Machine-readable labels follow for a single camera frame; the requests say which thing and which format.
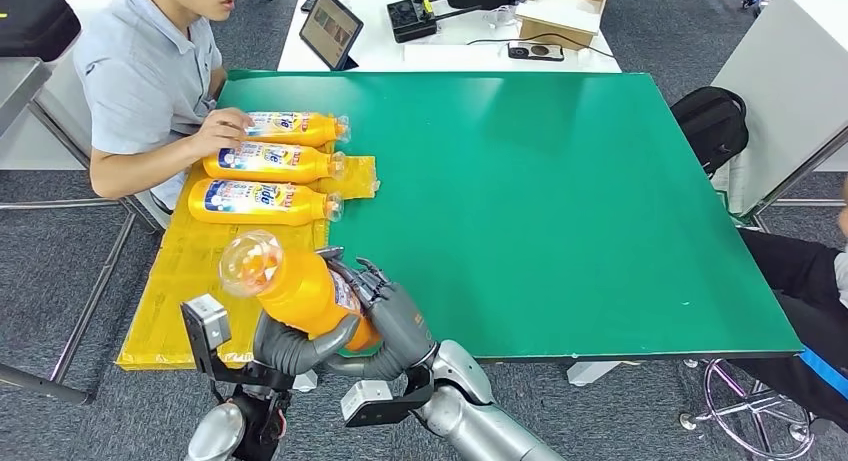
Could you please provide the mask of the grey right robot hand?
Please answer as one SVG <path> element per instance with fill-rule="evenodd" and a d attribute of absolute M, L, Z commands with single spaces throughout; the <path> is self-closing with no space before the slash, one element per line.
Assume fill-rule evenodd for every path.
<path fill-rule="evenodd" d="M 369 357 L 346 358 L 334 354 L 325 365 L 342 376 L 394 380 L 424 363 L 436 349 L 436 341 L 417 305 L 400 284 L 391 281 L 366 258 L 356 259 L 361 265 L 359 269 L 349 267 L 342 260 L 343 253 L 342 247 L 318 251 L 329 269 L 351 285 L 382 345 Z"/>

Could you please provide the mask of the person's right hand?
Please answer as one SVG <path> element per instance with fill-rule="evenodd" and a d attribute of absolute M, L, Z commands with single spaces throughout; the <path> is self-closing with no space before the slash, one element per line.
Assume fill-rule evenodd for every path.
<path fill-rule="evenodd" d="M 220 149 L 234 148 L 245 139 L 254 122 L 237 108 L 223 108 L 209 113 L 199 130 L 189 137 L 191 155 L 200 159 Z"/>

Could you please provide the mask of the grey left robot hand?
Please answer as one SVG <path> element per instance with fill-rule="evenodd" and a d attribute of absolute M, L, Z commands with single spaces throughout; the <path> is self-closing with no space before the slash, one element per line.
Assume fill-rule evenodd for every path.
<path fill-rule="evenodd" d="M 351 341 L 361 319 L 345 316 L 328 333 L 310 339 L 305 332 L 283 324 L 262 311 L 253 340 L 256 363 L 296 376 L 338 356 Z"/>

